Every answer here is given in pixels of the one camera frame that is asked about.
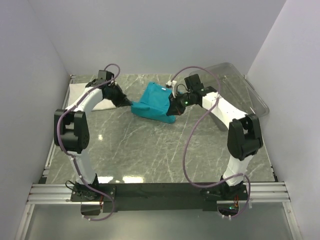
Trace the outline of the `teal t-shirt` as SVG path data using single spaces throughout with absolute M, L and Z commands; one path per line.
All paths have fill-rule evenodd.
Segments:
M 174 115 L 167 115 L 172 91 L 155 82 L 149 82 L 138 102 L 133 101 L 131 112 L 138 117 L 173 124 Z

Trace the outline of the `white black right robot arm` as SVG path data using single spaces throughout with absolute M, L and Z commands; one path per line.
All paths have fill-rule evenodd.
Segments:
M 204 86 L 198 74 L 184 79 L 186 92 L 180 93 L 175 80 L 169 80 L 166 87 L 171 89 L 167 116 L 182 115 L 186 107 L 198 105 L 207 114 L 214 115 L 227 129 L 227 149 L 230 158 L 219 182 L 208 188 L 219 188 L 219 195 L 230 200 L 240 192 L 251 159 L 263 146 L 259 118 L 239 110 L 225 100 L 219 90 Z

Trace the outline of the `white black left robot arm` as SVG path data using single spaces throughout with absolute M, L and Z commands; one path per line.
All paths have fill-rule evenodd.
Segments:
M 112 108 L 132 105 L 116 83 L 117 76 L 110 71 L 100 70 L 97 78 L 85 85 L 83 93 L 71 105 L 54 113 L 54 144 L 69 157 L 76 173 L 72 191 L 88 201 L 96 200 L 101 191 L 86 150 L 90 142 L 87 115 L 103 100 L 110 102 Z

